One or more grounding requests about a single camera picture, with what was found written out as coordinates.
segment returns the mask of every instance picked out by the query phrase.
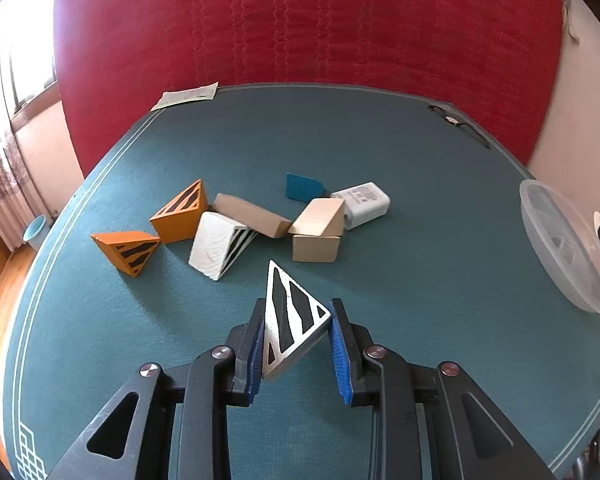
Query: wooden block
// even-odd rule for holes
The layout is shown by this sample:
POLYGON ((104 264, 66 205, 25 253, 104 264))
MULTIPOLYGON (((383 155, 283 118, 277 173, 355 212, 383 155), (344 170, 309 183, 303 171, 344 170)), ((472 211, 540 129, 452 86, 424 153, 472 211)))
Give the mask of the wooden block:
POLYGON ((117 269, 133 277, 144 269, 160 243, 160 238, 142 231, 96 233, 91 238, 117 269))
POLYGON ((291 220, 233 195, 218 193, 213 209, 269 238, 282 238, 291 225, 291 220))
POLYGON ((373 182, 336 191, 331 196, 345 202, 344 227, 347 230, 382 216, 391 204, 387 194, 373 182))
POLYGON ((324 196, 321 182, 307 176, 286 174, 286 197, 300 202, 311 202, 314 198, 324 196))
POLYGON ((314 198, 289 228, 290 234, 307 236, 342 236, 344 200, 314 198))
POLYGON ((187 240, 196 235, 202 213, 208 209, 205 187, 197 180, 174 197, 150 219, 165 244, 187 240))
POLYGON ((338 256, 339 236, 294 235, 294 261, 331 263, 338 256))
POLYGON ((189 265, 216 282, 255 235, 253 229, 220 213, 202 213, 189 265))
POLYGON ((273 261, 269 262, 262 377, 275 381, 326 334, 331 314, 273 261))

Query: red curtain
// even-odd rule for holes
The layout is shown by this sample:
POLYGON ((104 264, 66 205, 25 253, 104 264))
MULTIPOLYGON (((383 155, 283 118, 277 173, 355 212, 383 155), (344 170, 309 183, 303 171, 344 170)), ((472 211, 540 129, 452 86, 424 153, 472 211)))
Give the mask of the red curtain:
POLYGON ((89 173, 163 91, 358 84, 451 101, 526 162, 561 0, 56 0, 56 71, 89 173))

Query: clear plastic container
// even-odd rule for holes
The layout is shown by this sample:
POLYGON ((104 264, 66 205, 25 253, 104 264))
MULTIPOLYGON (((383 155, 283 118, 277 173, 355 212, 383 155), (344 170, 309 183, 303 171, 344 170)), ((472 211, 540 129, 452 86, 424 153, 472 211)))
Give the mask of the clear plastic container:
POLYGON ((571 202, 539 180, 520 183, 526 234, 555 285, 575 306, 600 314, 600 241, 571 202))

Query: white border line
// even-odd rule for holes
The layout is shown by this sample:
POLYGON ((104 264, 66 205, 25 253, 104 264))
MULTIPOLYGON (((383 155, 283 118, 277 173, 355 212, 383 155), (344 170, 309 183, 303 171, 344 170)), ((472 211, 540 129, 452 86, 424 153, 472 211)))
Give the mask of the white border line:
MULTIPOLYGON (((349 85, 329 85, 329 84, 280 84, 280 83, 273 83, 273 84, 253 84, 253 85, 236 85, 236 86, 229 86, 229 87, 224 87, 224 88, 219 88, 218 91, 222 92, 222 91, 233 91, 233 90, 240 90, 240 89, 249 89, 249 88, 267 88, 267 87, 292 87, 292 88, 337 88, 337 89, 343 89, 343 90, 357 90, 357 91, 366 91, 366 92, 373 92, 373 93, 379 93, 379 94, 388 94, 388 95, 395 95, 395 96, 400 96, 400 97, 407 97, 407 98, 415 98, 419 101, 423 101, 423 102, 437 102, 439 103, 437 100, 426 100, 425 98, 421 97, 421 96, 415 96, 415 95, 410 95, 410 94, 401 94, 400 92, 392 92, 392 91, 387 91, 387 90, 382 90, 382 89, 376 89, 376 88, 366 88, 366 87, 357 87, 357 86, 349 86, 349 85)), ((54 246, 52 247, 49 255, 46 258, 46 261, 44 263, 42 272, 40 272, 40 276, 38 277, 38 281, 36 283, 36 286, 34 288, 34 291, 31 295, 31 299, 29 301, 29 306, 27 307, 27 312, 25 314, 25 319, 23 321, 23 330, 20 333, 20 340, 18 342, 18 351, 16 353, 16 362, 14 364, 14 371, 16 371, 16 368, 18 367, 18 361, 20 361, 20 380, 18 382, 18 420, 20 420, 20 396, 22 393, 22 373, 24 371, 24 359, 26 357, 26 352, 27 352, 27 346, 29 345, 29 336, 30 336, 30 332, 31 332, 31 327, 33 324, 33 319, 34 316, 36 314, 36 311, 38 309, 38 305, 40 304, 40 297, 42 296, 42 292, 44 291, 46 282, 48 280, 49 274, 51 272, 51 269, 54 265, 54 263, 56 262, 56 258, 58 257, 59 251, 60 249, 62 249, 62 246, 64 245, 64 242, 66 240, 66 238, 69 235, 69 232, 71 232, 71 229, 74 227, 74 224, 76 223, 77 219, 79 218, 79 216, 81 215, 82 211, 84 210, 84 207, 86 206, 86 204, 88 203, 88 201, 91 199, 91 197, 93 196, 93 194, 95 193, 95 191, 100 187, 100 184, 102 183, 102 181, 104 180, 104 178, 109 174, 109 172, 112 170, 113 166, 117 163, 117 161, 120 160, 120 158, 122 157, 122 155, 124 155, 124 153, 126 152, 126 150, 129 149, 129 147, 136 141, 136 139, 146 130, 147 127, 149 127, 149 125, 153 122, 153 120, 160 115, 160 113, 162 113, 164 110, 166 110, 166 108, 161 108, 160 110, 158 110, 154 115, 149 116, 144 123, 139 127, 138 131, 136 131, 136 133, 132 134, 124 143, 124 145, 122 147, 120 147, 120 149, 116 152, 116 154, 108 161, 108 163, 105 165, 105 167, 102 169, 102 171, 98 174, 98 176, 94 179, 94 181, 91 183, 91 185, 89 186, 89 188, 87 189, 87 191, 82 195, 82 197, 80 198, 78 205, 76 206, 76 208, 71 212, 71 215, 69 216, 68 221, 64 224, 64 226, 62 227, 62 230, 60 232, 60 234, 58 235, 58 238, 56 238, 56 241, 54 243, 54 246), (62 242, 60 243, 60 245, 58 246, 58 242, 60 241, 60 238, 62 238, 62 242), (29 314, 30 314, 30 309, 33 303, 33 298, 35 297, 37 291, 38 291, 38 287, 40 286, 40 282, 42 280, 42 276, 46 271, 46 276, 43 280, 42 283, 42 288, 40 288, 40 293, 38 294, 38 299, 36 301, 36 306, 33 309, 33 312, 31 313, 31 318, 29 319, 29 327, 27 328, 27 336, 26 336, 26 341, 25 341, 25 346, 23 349, 23 353, 22 353, 22 360, 20 360, 20 348, 22 345, 22 338, 24 336, 24 326, 27 323, 27 318, 29 318, 29 314)), ((501 154, 505 155, 505 157, 507 159, 509 159, 510 162, 513 163, 514 167, 517 168, 518 170, 520 170, 519 164, 517 163, 517 161, 514 163, 513 160, 511 160, 510 155, 508 154, 508 152, 505 152, 503 149, 500 149, 499 146, 498 150, 500 151, 501 154)), ((525 173, 523 171, 520 171, 520 173, 523 174, 523 176, 526 176, 525 173)), ((23 284, 22 290, 20 292, 20 297, 18 298, 18 303, 17 303, 17 308, 15 309, 15 314, 13 316, 13 321, 15 321, 15 315, 17 314, 17 311, 20 308, 20 301, 22 300, 22 293, 24 291, 25 286, 27 285, 29 281, 29 275, 27 274, 27 279, 25 281, 25 283, 23 284)), ((2 366, 2 370, 4 370, 5 366, 6 366, 6 359, 7 359, 7 352, 4 353, 4 363, 2 366)), ((11 431, 13 433, 13 447, 14 447, 14 454, 16 455, 16 458, 18 458, 18 451, 17 451, 17 446, 16 446, 16 433, 14 430, 14 407, 15 407, 15 402, 14 402, 14 394, 15 394, 15 383, 16 383, 16 376, 18 374, 14 373, 13 375, 13 387, 11 390, 11 431)), ((591 412, 589 413, 589 416, 584 420, 584 422, 582 423, 582 425, 580 426, 580 428, 578 429, 578 431, 574 434, 574 436, 571 438, 570 441, 568 441, 568 443, 564 446, 564 448, 561 450, 560 453, 558 453, 558 455, 551 460, 551 462, 549 462, 548 466, 549 468, 552 470, 552 472, 555 472, 558 468, 560 468, 560 466, 564 463, 564 461, 567 459, 567 457, 573 452, 573 450, 575 449, 575 447, 578 445, 578 443, 580 442, 580 440, 582 439, 582 437, 584 436, 584 434, 590 429, 590 426, 593 422, 593 420, 595 420, 596 418, 598 418, 598 415, 600 414, 600 398, 598 399, 598 402, 595 404, 595 406, 593 407, 593 409, 591 410, 591 412)), ((4 421, 2 422, 2 424, 0 425, 2 428, 4 428, 4 421)), ((2 440, 4 442, 4 430, 2 430, 1 432, 1 437, 2 440)))
POLYGON ((150 115, 144 121, 144 123, 140 126, 140 128, 136 131, 136 133, 132 134, 125 141, 125 143, 120 147, 120 149, 116 152, 116 154, 113 157, 111 157, 111 159, 106 163, 104 168, 102 168, 102 170, 100 171, 98 176, 93 180, 91 185, 87 188, 85 193, 82 195, 82 197, 78 201, 78 205, 71 212, 67 222, 64 224, 64 226, 62 226, 62 230, 60 231, 60 234, 56 238, 55 243, 53 244, 53 247, 51 248, 51 251, 49 252, 48 256, 46 257, 46 261, 43 265, 42 271, 40 272, 40 276, 38 277, 38 281, 36 282, 36 286, 31 294, 29 305, 27 307, 27 311, 26 311, 25 318, 24 318, 23 325, 22 325, 23 330, 20 332, 20 339, 18 341, 18 349, 16 352, 16 361, 15 361, 14 367, 13 367, 14 371, 16 372, 17 368, 18 368, 18 362, 20 362, 20 371, 19 371, 19 373, 16 372, 13 374, 13 384, 11 387, 11 432, 13 435, 13 450, 14 450, 14 455, 15 455, 16 459, 19 459, 18 446, 16 443, 16 431, 15 431, 16 378, 19 376, 19 380, 18 380, 18 421, 20 421, 20 395, 22 392, 22 375, 23 375, 23 371, 24 371, 24 361, 25 361, 25 357, 27 354, 27 346, 29 345, 29 336, 31 334, 31 328, 33 326, 33 319, 36 315, 38 305, 40 304, 40 297, 42 296, 42 292, 44 291, 49 274, 51 273, 51 269, 52 269, 54 263, 56 262, 56 258, 58 257, 60 249, 62 249, 62 246, 64 245, 64 242, 65 242, 66 238, 68 237, 69 232, 71 232, 71 229, 74 227, 77 219, 80 217, 82 211, 84 210, 84 207, 87 205, 87 203, 89 202, 89 200, 91 199, 91 197, 93 196, 95 191, 100 187, 100 184, 103 182, 104 178, 109 174, 109 172, 112 170, 113 166, 117 163, 117 161, 120 160, 122 155, 124 155, 126 150, 128 150, 129 147, 131 147, 131 145, 135 142, 135 140, 149 127, 149 125, 154 121, 154 119, 157 116, 159 116, 163 111, 164 111, 164 108, 162 108, 161 110, 158 110, 157 112, 150 115), (34 302, 34 298, 36 296, 37 296, 36 305, 35 305, 33 311, 31 311, 31 307, 34 302), (22 348, 22 340, 23 340, 25 332, 27 332, 27 336, 26 336, 24 348, 22 348), (20 349, 21 348, 22 348, 22 358, 20 358, 20 349))

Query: white wall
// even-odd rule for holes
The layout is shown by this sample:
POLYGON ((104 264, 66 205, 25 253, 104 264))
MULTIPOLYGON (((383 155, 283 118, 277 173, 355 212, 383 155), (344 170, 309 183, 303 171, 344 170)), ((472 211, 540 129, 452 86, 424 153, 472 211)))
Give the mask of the white wall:
POLYGON ((560 189, 592 222, 600 211, 600 23, 582 0, 571 0, 554 95, 529 161, 534 176, 560 189))
POLYGON ((56 103, 16 132, 31 179, 49 212, 62 211, 84 177, 64 118, 56 103))

